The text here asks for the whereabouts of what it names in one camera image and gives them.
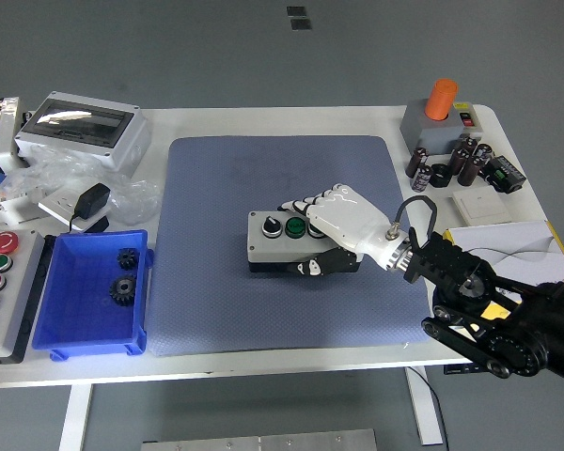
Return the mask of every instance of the gray floor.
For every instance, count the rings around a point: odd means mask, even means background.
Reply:
[[[296,5],[311,31],[291,31]],[[0,96],[29,108],[53,90],[143,108],[393,105],[441,77],[495,110],[564,241],[564,1],[0,1]],[[564,450],[553,374],[431,381],[452,449]],[[0,390],[0,449],[56,449],[67,393]],[[400,370],[104,385],[86,451],[331,428],[416,450],[407,398]]]

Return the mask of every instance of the orange cylinder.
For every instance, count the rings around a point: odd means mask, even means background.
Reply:
[[[457,93],[458,84],[453,80],[448,78],[437,80],[424,109],[426,116],[432,120],[446,119]]]

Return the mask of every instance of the black terminal block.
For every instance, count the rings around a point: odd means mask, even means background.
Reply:
[[[518,191],[526,181],[526,177],[504,156],[492,158],[479,174],[499,193]]]

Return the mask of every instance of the table leg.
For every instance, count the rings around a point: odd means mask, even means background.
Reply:
[[[71,386],[63,434],[60,437],[59,451],[82,450],[91,398],[91,383]]]
[[[425,380],[428,380],[424,366],[414,366],[414,370]],[[411,369],[405,368],[405,375],[410,387],[420,442],[423,446],[443,443],[441,429],[439,428],[434,403],[432,402],[431,389]]]

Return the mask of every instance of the white table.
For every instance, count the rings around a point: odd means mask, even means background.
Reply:
[[[491,145],[497,153],[505,155],[524,173],[494,112],[486,106],[477,105],[475,108],[485,131],[484,142]],[[175,139],[182,137],[375,135],[382,137],[386,142],[398,175],[401,193],[407,198],[414,195],[414,192],[403,172],[410,158],[399,130],[404,110],[404,106],[144,110],[149,121],[152,142],[133,179],[151,180],[163,187],[169,145]],[[429,159],[429,163],[447,160],[448,156],[437,156]],[[484,184],[484,181],[477,179],[473,186]],[[454,178],[447,188],[429,187],[424,193],[432,198],[439,209],[436,231],[442,232],[449,227],[465,226],[451,199],[452,192],[461,189],[463,187]],[[514,221],[546,219],[528,182],[522,190],[503,195],[502,198]],[[407,211],[418,235],[424,236],[430,211],[416,204],[408,207]],[[394,213],[394,211],[386,212],[389,216]],[[154,248],[158,222],[158,217],[155,217],[146,224],[134,227],[112,223],[110,229],[145,228],[149,233],[149,247]],[[67,231],[64,225],[53,218],[29,222],[20,228],[34,228],[42,235],[58,235]],[[397,277],[402,277],[402,274],[397,273]],[[66,363],[52,362],[48,352],[34,351],[30,343],[22,363],[0,365],[0,387],[72,385],[68,411],[68,419],[70,419],[70,414],[83,412],[84,406],[87,411],[91,384],[94,383],[446,365],[464,362],[467,360],[459,354],[433,340],[353,349],[259,350],[173,357],[155,357],[149,352],[135,357],[112,354],[74,357]],[[65,424],[64,439],[68,434],[76,437],[75,430],[68,429],[68,425],[72,425],[72,422]]]

